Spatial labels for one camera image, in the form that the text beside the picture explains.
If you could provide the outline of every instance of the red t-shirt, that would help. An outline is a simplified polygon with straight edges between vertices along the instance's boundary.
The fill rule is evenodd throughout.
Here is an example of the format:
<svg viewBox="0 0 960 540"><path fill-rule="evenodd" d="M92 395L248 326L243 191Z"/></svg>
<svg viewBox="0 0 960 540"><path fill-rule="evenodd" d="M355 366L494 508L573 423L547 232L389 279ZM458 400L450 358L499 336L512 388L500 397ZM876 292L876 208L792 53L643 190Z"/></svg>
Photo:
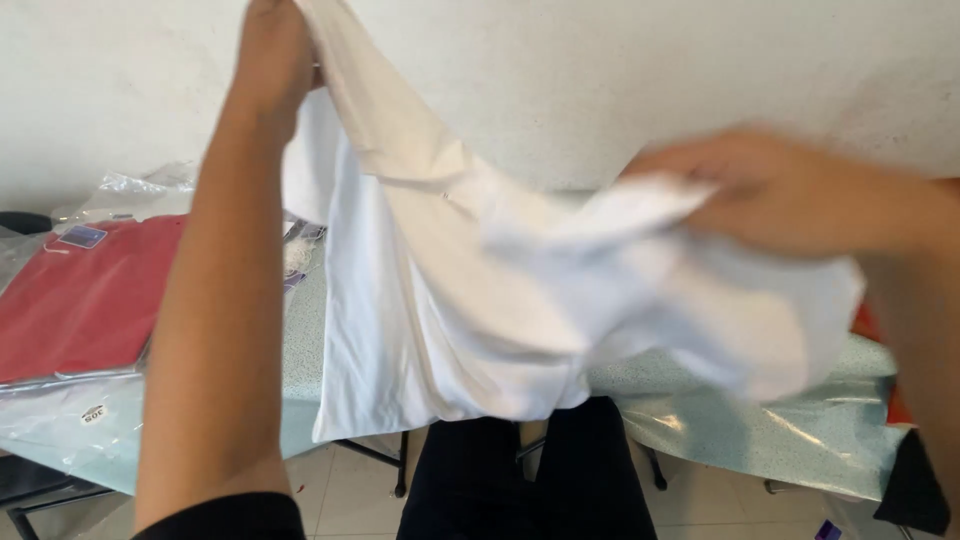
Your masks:
<svg viewBox="0 0 960 540"><path fill-rule="evenodd" d="M89 224L107 232L92 249L48 234L50 251L34 254L0 296L0 382L134 363L185 224L183 215Z"/></svg>

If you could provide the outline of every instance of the t-shirt sleeve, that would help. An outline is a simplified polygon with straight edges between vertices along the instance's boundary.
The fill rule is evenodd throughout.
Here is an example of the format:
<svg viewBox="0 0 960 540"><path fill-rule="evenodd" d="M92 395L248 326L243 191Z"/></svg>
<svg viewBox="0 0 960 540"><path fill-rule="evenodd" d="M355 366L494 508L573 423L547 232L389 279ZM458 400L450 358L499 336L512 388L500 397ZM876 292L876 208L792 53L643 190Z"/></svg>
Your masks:
<svg viewBox="0 0 960 540"><path fill-rule="evenodd" d="M289 495L243 493L191 506L154 523L133 540L208 538L303 540L300 509Z"/></svg>

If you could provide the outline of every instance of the blurred hand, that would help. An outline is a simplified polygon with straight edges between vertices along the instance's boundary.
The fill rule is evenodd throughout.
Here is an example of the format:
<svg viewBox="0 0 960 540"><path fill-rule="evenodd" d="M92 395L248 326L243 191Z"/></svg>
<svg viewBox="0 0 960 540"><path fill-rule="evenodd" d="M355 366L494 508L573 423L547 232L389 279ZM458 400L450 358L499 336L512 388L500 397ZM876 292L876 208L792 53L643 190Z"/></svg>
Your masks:
<svg viewBox="0 0 960 540"><path fill-rule="evenodd" d="M800 258L909 250L923 237L925 215L947 199L910 173L756 129L641 152L621 181L654 171L718 187L685 220L691 230Z"/></svg>
<svg viewBox="0 0 960 540"><path fill-rule="evenodd" d="M276 122L287 142L306 93L322 85L317 58L309 27L293 0L251 0L228 104Z"/></svg>

